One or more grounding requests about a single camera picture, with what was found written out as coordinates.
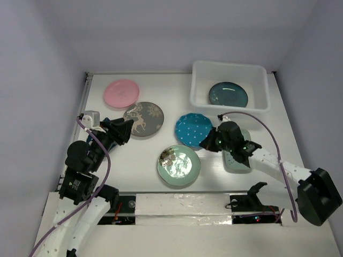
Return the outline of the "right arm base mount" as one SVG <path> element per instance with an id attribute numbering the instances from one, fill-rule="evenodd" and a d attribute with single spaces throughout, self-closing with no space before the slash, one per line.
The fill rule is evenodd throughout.
<path id="1" fill-rule="evenodd" d="M 266 186 L 259 182 L 252 186 L 246 194 L 230 195 L 230 202 L 225 205 L 232 211 L 233 224 L 281 224 L 282 212 L 276 206 L 262 205 L 257 193 Z"/>

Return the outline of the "dark teal round plate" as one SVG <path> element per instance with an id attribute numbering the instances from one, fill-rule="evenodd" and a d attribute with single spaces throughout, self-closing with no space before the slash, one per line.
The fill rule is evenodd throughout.
<path id="1" fill-rule="evenodd" d="M 219 82 L 213 85 L 208 93 L 210 104 L 245 108 L 248 105 L 248 95 L 238 84 Z"/>

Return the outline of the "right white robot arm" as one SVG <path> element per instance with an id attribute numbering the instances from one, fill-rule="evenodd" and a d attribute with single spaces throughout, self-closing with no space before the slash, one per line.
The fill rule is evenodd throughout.
<path id="1" fill-rule="evenodd" d="M 326 170 L 310 170 L 283 161 L 280 155 L 246 140 L 235 122 L 223 122 L 211 128 L 199 145 L 211 152 L 227 151 L 236 162 L 284 183 L 287 196 L 282 198 L 274 193 L 275 206 L 297 209 L 312 225 L 321 226 L 342 205 L 342 198 Z"/>

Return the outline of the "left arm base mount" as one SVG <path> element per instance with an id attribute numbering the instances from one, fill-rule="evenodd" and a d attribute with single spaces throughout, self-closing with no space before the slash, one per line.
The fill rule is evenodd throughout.
<path id="1" fill-rule="evenodd" d="M 98 225 L 135 225 L 135 208 L 135 195 L 120 195 L 117 206 L 105 213 Z"/>

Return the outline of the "green flower round plate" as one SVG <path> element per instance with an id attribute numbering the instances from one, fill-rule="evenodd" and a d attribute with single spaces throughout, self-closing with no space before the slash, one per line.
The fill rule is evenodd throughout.
<path id="1" fill-rule="evenodd" d="M 173 145 L 161 152 L 157 171 L 161 179 L 175 187 L 192 184 L 199 176 L 201 162 L 197 153 L 184 145 Z"/>

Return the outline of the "blue polka dot plate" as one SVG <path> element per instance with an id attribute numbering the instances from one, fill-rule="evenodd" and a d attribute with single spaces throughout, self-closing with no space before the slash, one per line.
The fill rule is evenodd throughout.
<path id="1" fill-rule="evenodd" d="M 188 113 L 181 116 L 175 124 L 177 140 L 193 148 L 199 148 L 200 143 L 206 139 L 213 124 L 209 118 L 202 114 Z"/>

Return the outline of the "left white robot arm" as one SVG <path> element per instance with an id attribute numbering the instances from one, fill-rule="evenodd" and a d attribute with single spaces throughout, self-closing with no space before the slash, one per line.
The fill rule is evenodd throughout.
<path id="1" fill-rule="evenodd" d="M 118 189 L 106 185 L 109 152 L 129 141 L 133 120 L 99 121 L 99 113 L 90 111 L 77 116 L 76 122 L 90 140 L 68 147 L 53 223 L 30 256 L 78 256 L 104 214 L 118 207 Z"/>

